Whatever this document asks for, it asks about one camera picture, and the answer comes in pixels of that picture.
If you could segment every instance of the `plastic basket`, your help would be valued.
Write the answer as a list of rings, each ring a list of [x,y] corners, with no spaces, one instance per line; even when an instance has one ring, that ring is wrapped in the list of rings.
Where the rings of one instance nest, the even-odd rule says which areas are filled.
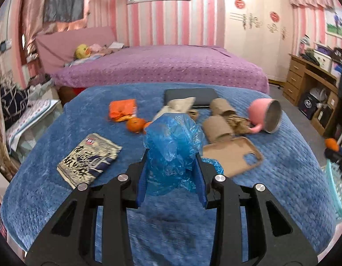
[[[331,163],[327,160],[326,164],[326,177],[330,192],[333,196],[334,207],[336,209],[337,223],[342,221],[342,179],[340,178],[342,172],[337,164]]]

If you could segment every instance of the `white wardrobe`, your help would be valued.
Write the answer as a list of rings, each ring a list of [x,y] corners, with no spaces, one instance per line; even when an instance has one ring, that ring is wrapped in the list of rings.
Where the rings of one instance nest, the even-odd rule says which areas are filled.
[[[289,0],[225,0],[225,48],[284,82],[293,36]]]

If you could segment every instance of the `blue blanket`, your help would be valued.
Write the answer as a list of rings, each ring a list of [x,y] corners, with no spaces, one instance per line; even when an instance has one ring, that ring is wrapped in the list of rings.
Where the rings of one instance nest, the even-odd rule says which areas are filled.
[[[212,87],[238,114],[247,116],[249,104],[267,95],[247,89],[184,83],[102,86],[83,91],[65,105],[64,113],[37,142],[10,183],[1,215],[14,240],[29,249],[39,231],[70,194],[71,187],[56,170],[57,164],[90,133],[123,146],[117,160],[93,183],[100,185],[126,171],[143,155],[143,135],[126,130],[125,123],[109,122],[113,100],[136,98],[138,116],[150,121],[163,106],[170,88]],[[198,123],[209,115],[201,111]],[[335,212],[324,175],[301,134],[283,114],[274,134],[248,135],[264,162],[234,178],[252,187],[265,184],[311,242],[317,253],[328,245],[335,228]],[[136,265],[209,265],[213,244],[214,210],[204,210],[194,193],[176,189],[165,196],[147,196],[137,210],[128,210],[129,235]],[[96,251],[100,258],[101,230]]]

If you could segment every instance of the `pink cup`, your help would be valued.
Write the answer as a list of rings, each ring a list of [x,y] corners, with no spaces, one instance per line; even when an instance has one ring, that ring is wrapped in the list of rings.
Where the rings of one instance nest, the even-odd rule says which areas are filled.
[[[270,98],[254,100],[248,108],[248,118],[253,125],[252,133],[264,130],[274,133],[281,122],[282,110],[279,101]]]

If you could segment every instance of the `cardboard tube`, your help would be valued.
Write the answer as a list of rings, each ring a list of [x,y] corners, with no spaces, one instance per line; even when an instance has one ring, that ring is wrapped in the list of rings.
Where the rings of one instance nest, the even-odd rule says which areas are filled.
[[[220,115],[206,119],[203,123],[203,130],[210,143],[229,140],[234,135],[232,128]]]
[[[222,98],[216,98],[210,103],[210,109],[212,114],[221,115],[223,117],[236,114],[236,110],[230,105],[230,103]]]

